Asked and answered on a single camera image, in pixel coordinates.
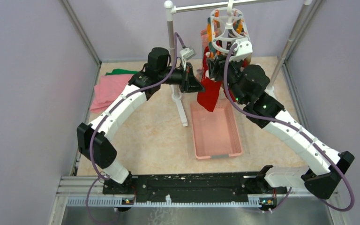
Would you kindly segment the red santa sock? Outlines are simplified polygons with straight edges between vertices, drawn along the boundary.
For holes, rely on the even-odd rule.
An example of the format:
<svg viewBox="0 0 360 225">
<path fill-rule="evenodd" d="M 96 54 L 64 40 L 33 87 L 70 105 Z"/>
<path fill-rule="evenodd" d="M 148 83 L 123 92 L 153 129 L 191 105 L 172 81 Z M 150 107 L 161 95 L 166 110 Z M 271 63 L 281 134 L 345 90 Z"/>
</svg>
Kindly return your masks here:
<svg viewBox="0 0 360 225">
<path fill-rule="evenodd" d="M 208 56 L 210 56 L 210 50 L 208 46 L 205 47 L 203 53 L 204 53 L 202 60 L 203 71 L 201 75 L 201 84 L 205 88 L 205 91 L 199 92 L 197 94 L 197 102 L 208 112 L 213 112 L 218 101 L 219 91 L 222 82 L 217 82 L 209 78 L 208 76 L 209 67 L 207 64 L 207 58 Z"/>
</svg>

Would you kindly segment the pink sock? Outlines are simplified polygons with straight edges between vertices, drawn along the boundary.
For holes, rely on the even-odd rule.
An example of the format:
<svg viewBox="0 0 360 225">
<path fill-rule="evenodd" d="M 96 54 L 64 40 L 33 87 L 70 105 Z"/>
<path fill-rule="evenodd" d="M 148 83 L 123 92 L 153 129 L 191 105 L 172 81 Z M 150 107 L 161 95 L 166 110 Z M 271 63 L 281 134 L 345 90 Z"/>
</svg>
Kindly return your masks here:
<svg viewBox="0 0 360 225">
<path fill-rule="evenodd" d="M 200 34 L 201 34 L 202 49 L 204 50 L 209 43 L 207 30 L 206 29 L 202 30 Z"/>
</svg>

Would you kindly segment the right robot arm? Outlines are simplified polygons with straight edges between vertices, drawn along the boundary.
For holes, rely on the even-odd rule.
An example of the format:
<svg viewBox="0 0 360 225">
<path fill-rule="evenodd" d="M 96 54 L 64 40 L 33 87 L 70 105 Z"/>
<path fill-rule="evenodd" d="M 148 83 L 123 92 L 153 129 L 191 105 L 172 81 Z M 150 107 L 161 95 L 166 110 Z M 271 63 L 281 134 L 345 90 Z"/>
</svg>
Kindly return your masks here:
<svg viewBox="0 0 360 225">
<path fill-rule="evenodd" d="M 307 166 L 277 167 L 267 165 L 256 180 L 256 187 L 262 193 L 269 193 L 277 187 L 306 188 L 320 199 L 329 199 L 355 157 L 348 151 L 338 152 L 319 141 L 299 124 L 284 106 L 265 92 L 270 82 L 263 68 L 229 62 L 224 73 L 223 56 L 207 60 L 208 75 L 214 81 L 227 84 L 235 102 L 245 105 L 247 118 L 261 129 L 276 136 L 296 154 Z"/>
</svg>

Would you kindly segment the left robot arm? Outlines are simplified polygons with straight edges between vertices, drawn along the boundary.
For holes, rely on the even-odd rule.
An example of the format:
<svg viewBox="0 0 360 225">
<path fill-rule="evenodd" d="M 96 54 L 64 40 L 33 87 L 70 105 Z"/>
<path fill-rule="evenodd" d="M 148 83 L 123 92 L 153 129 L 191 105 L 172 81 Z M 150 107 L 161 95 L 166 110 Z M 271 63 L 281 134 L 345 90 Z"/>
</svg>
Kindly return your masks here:
<svg viewBox="0 0 360 225">
<path fill-rule="evenodd" d="M 169 51 L 154 47 L 148 54 L 147 63 L 134 74 L 116 100 L 89 124 L 77 127 L 78 151 L 96 169 L 102 169 L 98 176 L 113 180 L 114 188 L 121 194 L 130 191 L 130 172 L 117 160 L 117 151 L 110 138 L 126 119 L 143 103 L 148 101 L 162 84 L 178 85 L 182 93 L 202 92 L 205 88 L 193 73 L 188 62 L 195 55 L 190 47 L 183 47 L 177 59 L 171 58 Z"/>
</svg>

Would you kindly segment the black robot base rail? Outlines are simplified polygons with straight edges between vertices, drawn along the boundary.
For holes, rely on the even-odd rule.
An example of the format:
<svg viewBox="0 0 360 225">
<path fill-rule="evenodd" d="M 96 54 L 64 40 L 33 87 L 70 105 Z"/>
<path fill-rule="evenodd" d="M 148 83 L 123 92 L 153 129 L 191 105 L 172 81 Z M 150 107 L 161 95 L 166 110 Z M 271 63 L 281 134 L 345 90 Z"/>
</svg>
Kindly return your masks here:
<svg viewBox="0 0 360 225">
<path fill-rule="evenodd" d="M 104 182 L 103 194 L 120 197 L 120 207 L 277 206 L 286 187 L 271 187 L 257 172 L 131 175 L 123 184 Z"/>
</svg>

